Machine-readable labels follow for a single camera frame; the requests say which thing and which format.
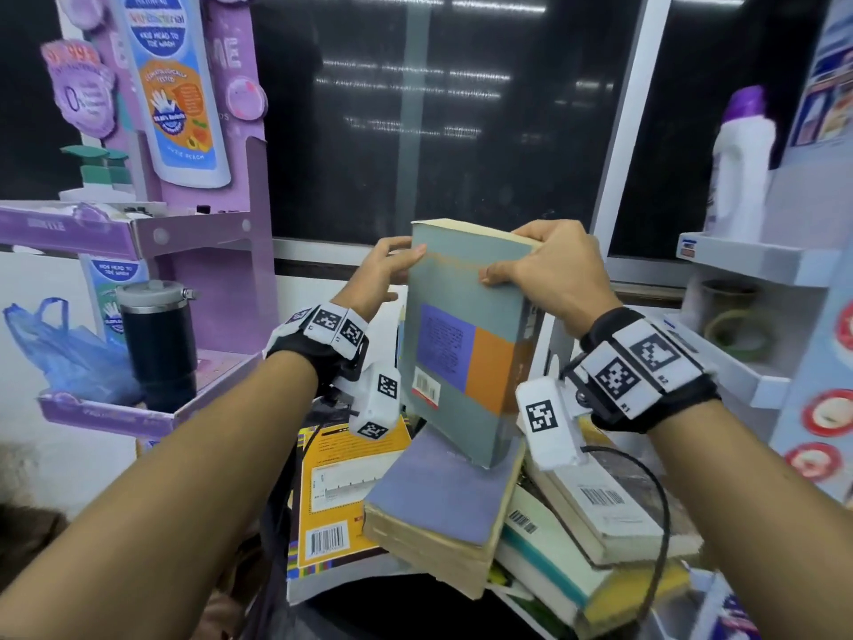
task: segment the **tumbler lid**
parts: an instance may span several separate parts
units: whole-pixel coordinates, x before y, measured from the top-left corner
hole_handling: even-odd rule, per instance
[[[186,299],[183,283],[176,280],[146,280],[115,288],[115,298],[122,307],[151,308],[180,303]]]

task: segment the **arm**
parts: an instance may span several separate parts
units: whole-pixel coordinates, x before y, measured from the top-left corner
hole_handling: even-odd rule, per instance
[[[544,245],[481,272],[515,282],[580,338],[621,303],[597,242],[578,222],[538,220],[516,233]],[[853,516],[801,478],[719,401],[649,432],[671,483],[765,637],[849,634]]]
[[[335,298],[370,320],[424,250],[381,240]],[[282,471],[317,387],[279,352],[112,483],[0,596],[0,636],[186,640]]]

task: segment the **window glass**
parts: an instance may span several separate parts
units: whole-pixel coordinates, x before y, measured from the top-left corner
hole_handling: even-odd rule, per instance
[[[275,236],[589,225],[642,0],[255,0]]]
[[[62,154],[80,132],[62,120],[39,47],[62,38],[54,0],[6,0],[0,12],[0,200],[58,200],[80,186]]]
[[[779,163],[828,0],[673,0],[610,253],[675,258],[705,221],[729,97],[764,86]]]

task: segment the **chart on book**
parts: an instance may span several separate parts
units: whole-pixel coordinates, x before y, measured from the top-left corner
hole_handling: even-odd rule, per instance
[[[353,458],[311,470],[311,512],[364,500],[402,452]]]

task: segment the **blue plastic bag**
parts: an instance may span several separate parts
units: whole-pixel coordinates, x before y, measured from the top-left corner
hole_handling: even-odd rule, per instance
[[[44,321],[44,311],[59,303],[60,326]],[[12,338],[48,380],[50,391],[68,392],[78,399],[133,405],[143,390],[133,376],[127,351],[99,339],[87,328],[68,328],[68,301],[42,301],[35,314],[12,304],[3,310]]]

